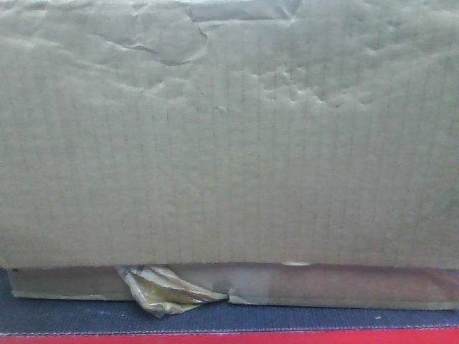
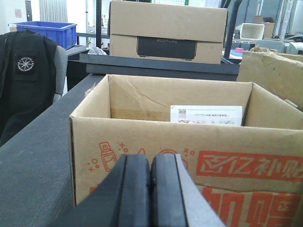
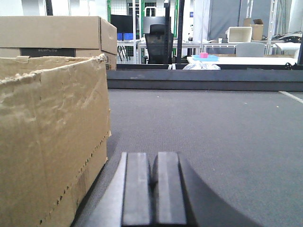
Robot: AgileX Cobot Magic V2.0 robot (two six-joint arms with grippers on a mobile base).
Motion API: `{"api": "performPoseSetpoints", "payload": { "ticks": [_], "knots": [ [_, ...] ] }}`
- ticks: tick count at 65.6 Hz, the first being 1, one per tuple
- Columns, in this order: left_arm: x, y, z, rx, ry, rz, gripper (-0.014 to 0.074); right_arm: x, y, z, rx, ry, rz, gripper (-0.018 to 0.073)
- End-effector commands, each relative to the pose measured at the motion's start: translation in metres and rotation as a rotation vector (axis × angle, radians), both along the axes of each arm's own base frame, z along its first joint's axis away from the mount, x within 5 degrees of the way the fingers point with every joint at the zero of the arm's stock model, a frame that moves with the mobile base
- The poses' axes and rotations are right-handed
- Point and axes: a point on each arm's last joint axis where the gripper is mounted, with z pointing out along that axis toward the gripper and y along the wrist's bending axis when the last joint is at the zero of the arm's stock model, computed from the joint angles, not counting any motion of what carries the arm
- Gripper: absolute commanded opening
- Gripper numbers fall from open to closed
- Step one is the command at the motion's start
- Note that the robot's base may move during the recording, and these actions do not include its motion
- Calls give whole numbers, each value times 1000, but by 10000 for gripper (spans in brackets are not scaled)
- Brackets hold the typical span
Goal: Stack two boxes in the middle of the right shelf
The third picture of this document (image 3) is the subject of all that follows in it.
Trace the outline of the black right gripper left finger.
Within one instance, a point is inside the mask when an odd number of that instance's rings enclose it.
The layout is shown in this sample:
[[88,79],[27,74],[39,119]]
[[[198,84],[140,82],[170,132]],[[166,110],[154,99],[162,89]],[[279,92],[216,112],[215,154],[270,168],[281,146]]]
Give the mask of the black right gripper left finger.
[[145,153],[123,152],[111,181],[93,183],[78,209],[76,227],[143,227],[151,224],[149,163]]

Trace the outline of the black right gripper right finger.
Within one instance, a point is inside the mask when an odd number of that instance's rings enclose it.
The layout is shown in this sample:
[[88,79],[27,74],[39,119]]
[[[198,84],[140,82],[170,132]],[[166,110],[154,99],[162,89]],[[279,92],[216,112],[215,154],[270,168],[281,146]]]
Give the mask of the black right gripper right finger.
[[158,153],[153,181],[158,227],[259,226],[216,194],[177,153]]

